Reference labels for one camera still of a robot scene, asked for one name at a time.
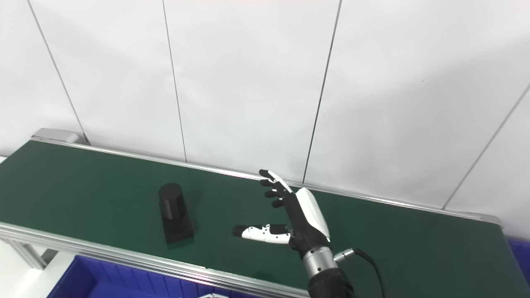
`cable connector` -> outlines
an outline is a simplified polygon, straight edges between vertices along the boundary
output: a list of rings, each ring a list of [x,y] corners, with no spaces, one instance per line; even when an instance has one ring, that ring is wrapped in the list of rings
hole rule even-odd
[[[346,258],[351,257],[355,255],[355,251],[352,248],[348,248],[347,250],[343,250],[340,253],[336,253],[333,256],[333,260],[337,263],[342,262],[346,260]]]

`silver cylindrical joint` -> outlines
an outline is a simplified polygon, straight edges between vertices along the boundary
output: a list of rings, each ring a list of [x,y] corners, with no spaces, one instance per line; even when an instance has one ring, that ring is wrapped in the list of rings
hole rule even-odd
[[[338,268],[329,247],[312,249],[304,255],[303,260],[309,278],[326,269]]]
[[[346,258],[350,257],[350,256],[353,256],[355,254],[354,250],[351,249],[351,248],[348,248],[347,250],[343,250],[341,251],[340,253],[336,254],[333,256],[333,260],[335,262],[342,262],[344,261]]]

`robotic finger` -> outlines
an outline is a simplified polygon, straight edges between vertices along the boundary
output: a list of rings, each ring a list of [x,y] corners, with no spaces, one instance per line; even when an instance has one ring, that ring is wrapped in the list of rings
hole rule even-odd
[[[236,225],[232,235],[267,243],[288,244],[291,233],[286,224]]]

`blue container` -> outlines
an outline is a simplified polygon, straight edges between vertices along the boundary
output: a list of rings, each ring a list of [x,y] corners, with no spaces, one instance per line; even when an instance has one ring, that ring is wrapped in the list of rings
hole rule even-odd
[[[48,298],[197,298],[212,293],[257,298],[81,256],[74,258]]]
[[[508,239],[508,243],[525,276],[526,283],[530,286],[530,243],[515,239]]]

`green belt surface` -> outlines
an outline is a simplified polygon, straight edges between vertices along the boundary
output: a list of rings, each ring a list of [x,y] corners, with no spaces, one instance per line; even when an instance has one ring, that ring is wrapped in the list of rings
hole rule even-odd
[[[183,188],[196,234],[165,243],[158,189]],[[287,223],[258,181],[29,141],[0,164],[0,222],[305,289],[289,246],[231,235],[236,224]],[[529,297],[498,225],[314,191],[333,251],[360,248],[389,297]],[[360,298],[380,297],[360,257],[339,265]]]

